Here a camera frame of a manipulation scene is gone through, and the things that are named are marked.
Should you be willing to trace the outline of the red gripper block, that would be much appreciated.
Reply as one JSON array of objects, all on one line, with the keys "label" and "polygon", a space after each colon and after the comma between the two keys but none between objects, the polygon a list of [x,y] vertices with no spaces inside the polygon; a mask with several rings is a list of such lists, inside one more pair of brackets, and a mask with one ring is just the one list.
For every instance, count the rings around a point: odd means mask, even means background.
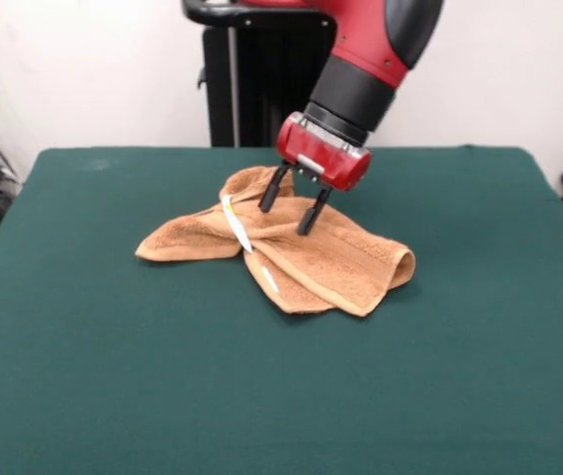
[{"label": "red gripper block", "polygon": [[[365,176],[371,163],[371,152],[327,131],[300,112],[290,114],[277,136],[277,151],[293,166],[307,169],[323,184],[314,204],[308,208],[297,227],[299,236],[307,236],[324,209],[331,191],[350,191]],[[268,213],[290,169],[281,163],[273,173],[259,201],[258,208]]]}]

